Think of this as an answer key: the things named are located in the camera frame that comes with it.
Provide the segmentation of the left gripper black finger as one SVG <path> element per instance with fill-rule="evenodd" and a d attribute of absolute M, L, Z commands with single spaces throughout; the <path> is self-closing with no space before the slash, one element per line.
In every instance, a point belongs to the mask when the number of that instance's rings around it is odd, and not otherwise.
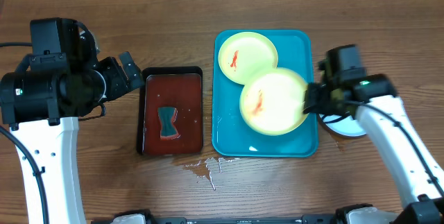
<path fill-rule="evenodd" d="M 119 59 L 126 75 L 135 75 L 137 73 L 137 66 L 135 65 L 135 62 L 128 51 L 121 53 L 119 55 Z"/>
<path fill-rule="evenodd" d="M 128 75 L 129 88 L 131 91 L 144 86 L 144 79 L 142 71 L 135 64 L 129 64 L 126 69 L 126 74 Z"/>

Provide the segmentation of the white plate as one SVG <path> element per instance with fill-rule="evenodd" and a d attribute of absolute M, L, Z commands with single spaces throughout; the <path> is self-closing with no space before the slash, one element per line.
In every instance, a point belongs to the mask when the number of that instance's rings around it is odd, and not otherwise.
<path fill-rule="evenodd" d="M 318 120 L 324 129 L 344 138 L 359 138 L 366 135 L 366 131 L 351 116 L 318 114 Z"/>

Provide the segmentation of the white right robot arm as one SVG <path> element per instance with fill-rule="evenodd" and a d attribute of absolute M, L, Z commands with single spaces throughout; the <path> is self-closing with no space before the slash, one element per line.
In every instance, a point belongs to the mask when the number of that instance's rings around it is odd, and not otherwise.
<path fill-rule="evenodd" d="M 364 207 L 345 213 L 343 223 L 443 222 L 443 168 L 416 132 L 384 74 L 310 83 L 304 111 L 351 116 L 375 145 L 398 189 L 400 214 L 391 218 Z"/>

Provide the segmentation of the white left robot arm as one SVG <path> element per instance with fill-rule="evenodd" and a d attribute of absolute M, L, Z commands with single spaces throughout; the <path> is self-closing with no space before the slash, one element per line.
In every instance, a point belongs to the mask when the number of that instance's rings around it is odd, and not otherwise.
<path fill-rule="evenodd" d="M 32 51 L 1 79 L 1 133 L 15 145 L 30 223 L 84 223 L 79 124 L 144 85 L 131 55 L 97 58 L 94 35 L 74 19 L 34 19 Z"/>

